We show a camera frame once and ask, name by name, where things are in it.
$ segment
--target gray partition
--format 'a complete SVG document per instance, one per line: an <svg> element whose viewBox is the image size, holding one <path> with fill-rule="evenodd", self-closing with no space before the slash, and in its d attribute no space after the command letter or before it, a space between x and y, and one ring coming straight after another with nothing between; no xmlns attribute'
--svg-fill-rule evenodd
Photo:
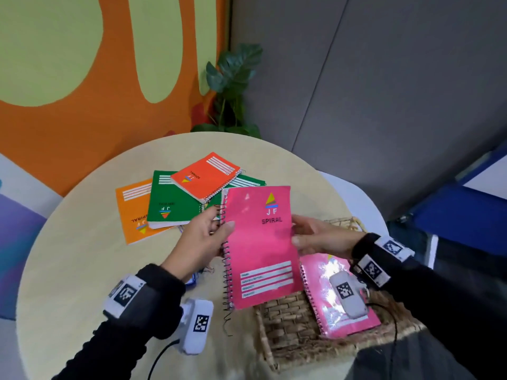
<svg viewBox="0 0 507 380"><path fill-rule="evenodd" d="M233 0L231 47L258 42L262 63L245 94L264 140L291 150L346 0Z"/></svg>
<svg viewBox="0 0 507 380"><path fill-rule="evenodd" d="M248 115L390 217L504 138L505 16L507 0L234 0L233 43L265 49Z"/></svg>

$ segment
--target wicker basket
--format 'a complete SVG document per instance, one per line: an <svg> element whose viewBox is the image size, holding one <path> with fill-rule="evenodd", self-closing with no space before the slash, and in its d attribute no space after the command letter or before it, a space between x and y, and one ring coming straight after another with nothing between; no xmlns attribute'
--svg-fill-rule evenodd
<svg viewBox="0 0 507 380"><path fill-rule="evenodd" d="M333 219L329 222L365 231L363 224L355 217ZM389 294L370 291L370 301L390 309L396 317L399 339L424 328L421 322L414 319L410 312L401 303L395 302ZM392 317L383 309L374 311L381 325L346 338L328 340L320 336L317 320L305 292L297 292L256 306L264 359L271 370L279 372L315 361L354 356L363 348L392 342L395 338Z"/></svg>

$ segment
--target green notebook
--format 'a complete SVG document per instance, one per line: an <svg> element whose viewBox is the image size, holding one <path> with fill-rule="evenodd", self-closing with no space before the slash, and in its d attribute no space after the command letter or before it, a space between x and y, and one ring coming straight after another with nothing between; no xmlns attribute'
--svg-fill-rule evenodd
<svg viewBox="0 0 507 380"><path fill-rule="evenodd" d="M200 213L201 203L174 185L173 173L176 172L153 172L147 217L151 229L188 224Z"/></svg>
<svg viewBox="0 0 507 380"><path fill-rule="evenodd" d="M266 182L246 175L238 175L238 177L227 184L225 188L238 188L241 186L266 186ZM220 205L221 201L222 195L216 194L206 204L202 204L201 211L205 210L210 205Z"/></svg>

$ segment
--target orange wall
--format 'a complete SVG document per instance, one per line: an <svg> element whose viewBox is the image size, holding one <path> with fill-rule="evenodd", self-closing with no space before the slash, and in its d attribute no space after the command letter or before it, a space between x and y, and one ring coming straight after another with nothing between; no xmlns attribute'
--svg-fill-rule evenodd
<svg viewBox="0 0 507 380"><path fill-rule="evenodd" d="M179 1L183 59L165 100L152 104L139 87L128 0L99 0L104 34L87 76L54 103L0 101L0 153L64 196L118 154L205 121L212 93L199 93L194 1ZM225 46L225 15L226 0L217 0L217 54Z"/></svg>

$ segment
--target person's right hand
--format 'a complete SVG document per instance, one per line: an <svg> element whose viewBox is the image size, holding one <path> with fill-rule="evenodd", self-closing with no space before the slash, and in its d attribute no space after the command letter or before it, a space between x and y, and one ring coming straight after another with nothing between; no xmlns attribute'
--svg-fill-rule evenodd
<svg viewBox="0 0 507 380"><path fill-rule="evenodd" d="M328 253L351 259L352 248L364 236L363 232L348 230L311 217L292 215L293 245L303 255Z"/></svg>

